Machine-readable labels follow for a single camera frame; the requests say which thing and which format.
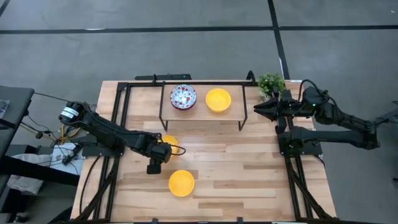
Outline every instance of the yellow cable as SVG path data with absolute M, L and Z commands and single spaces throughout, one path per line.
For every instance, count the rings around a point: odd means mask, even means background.
M 63 139 L 64 139 L 64 137 L 63 137 L 63 125 L 62 125 L 61 126 L 61 138 L 60 138 L 61 144 L 63 144 Z
M 75 133 L 73 133 L 71 136 L 68 136 L 68 138 L 73 138 L 73 137 L 75 137 L 75 136 L 79 133 L 80 129 L 81 129 L 81 128 L 78 128 L 78 129 L 75 131 Z

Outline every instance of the black floor stripe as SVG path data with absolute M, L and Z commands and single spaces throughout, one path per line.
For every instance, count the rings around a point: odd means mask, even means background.
M 274 28 L 274 35 L 276 41 L 276 47 L 278 50 L 278 55 L 280 59 L 280 64 L 282 65 L 282 73 L 284 79 L 290 80 L 289 69 L 287 68 L 287 61 L 285 56 L 284 45 L 282 43 L 282 38 L 280 37 L 278 20 L 276 18 L 275 6 L 273 0 L 268 0 L 269 12 L 271 14 L 272 26 Z
M 0 30 L 0 34 L 108 34 L 146 32 L 208 32 L 208 31 L 263 31 L 271 26 L 218 26 L 218 27 L 145 27 L 110 29 L 50 29 L 50 30 Z
M 2 6 L 0 7 L 0 17 L 4 13 L 4 10 L 6 10 L 8 3 L 10 3 L 10 0 L 5 0 L 3 2 Z
M 281 26 L 279 30 L 384 30 L 398 29 L 398 25 L 374 26 Z

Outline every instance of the potted plant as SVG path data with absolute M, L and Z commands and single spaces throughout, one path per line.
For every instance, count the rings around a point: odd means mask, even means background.
M 263 101 L 267 101 L 272 96 L 272 87 L 276 86 L 281 92 L 286 89 L 285 80 L 279 73 L 267 73 L 259 77 L 258 85 L 260 88 L 260 96 Z

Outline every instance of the green plant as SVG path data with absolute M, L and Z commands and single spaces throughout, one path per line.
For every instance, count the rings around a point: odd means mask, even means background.
M 285 80 L 282 78 L 281 75 L 279 75 L 279 73 L 268 73 L 265 75 L 261 75 L 259 77 L 258 84 L 260 91 L 266 96 L 271 96 L 272 87 L 274 86 L 278 88 L 279 92 L 286 89 Z

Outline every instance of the red and white bowl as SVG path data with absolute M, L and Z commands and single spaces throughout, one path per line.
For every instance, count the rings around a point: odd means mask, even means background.
M 179 110 L 191 108 L 197 101 L 197 93 L 190 85 L 178 85 L 170 94 L 172 105 Z

